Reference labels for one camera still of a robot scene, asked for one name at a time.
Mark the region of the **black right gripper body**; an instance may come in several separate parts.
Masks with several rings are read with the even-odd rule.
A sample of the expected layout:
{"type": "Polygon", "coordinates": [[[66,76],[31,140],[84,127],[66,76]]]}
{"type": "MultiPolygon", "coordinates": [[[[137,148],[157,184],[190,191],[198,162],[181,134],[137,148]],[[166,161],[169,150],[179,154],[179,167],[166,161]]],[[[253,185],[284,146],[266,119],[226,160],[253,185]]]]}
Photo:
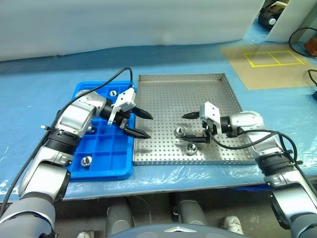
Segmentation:
{"type": "Polygon", "coordinates": [[[219,122],[212,119],[202,119],[202,126],[205,135],[218,135],[219,134],[219,122]]]}

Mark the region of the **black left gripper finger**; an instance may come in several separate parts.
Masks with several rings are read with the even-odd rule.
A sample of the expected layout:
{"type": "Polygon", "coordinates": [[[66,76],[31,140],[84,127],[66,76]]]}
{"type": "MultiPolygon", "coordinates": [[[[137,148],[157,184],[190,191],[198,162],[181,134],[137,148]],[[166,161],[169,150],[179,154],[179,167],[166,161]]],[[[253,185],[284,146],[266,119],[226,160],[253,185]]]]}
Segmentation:
{"type": "Polygon", "coordinates": [[[139,129],[131,129],[127,126],[127,119],[123,119],[119,127],[123,134],[133,137],[133,138],[150,138],[151,136],[146,132],[139,129]]]}
{"type": "Polygon", "coordinates": [[[149,112],[138,107],[133,108],[133,114],[142,119],[153,119],[153,116],[149,112]]]}

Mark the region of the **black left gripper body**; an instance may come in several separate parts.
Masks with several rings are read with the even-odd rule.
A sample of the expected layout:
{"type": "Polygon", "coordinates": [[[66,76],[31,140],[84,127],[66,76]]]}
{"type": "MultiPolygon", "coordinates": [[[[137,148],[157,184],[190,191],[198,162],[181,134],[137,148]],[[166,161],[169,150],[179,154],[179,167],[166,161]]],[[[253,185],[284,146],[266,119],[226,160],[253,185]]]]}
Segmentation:
{"type": "Polygon", "coordinates": [[[129,119],[132,113],[132,109],[136,107],[134,101],[121,101],[117,100],[114,104],[114,123],[120,124],[123,119],[129,119]]]}

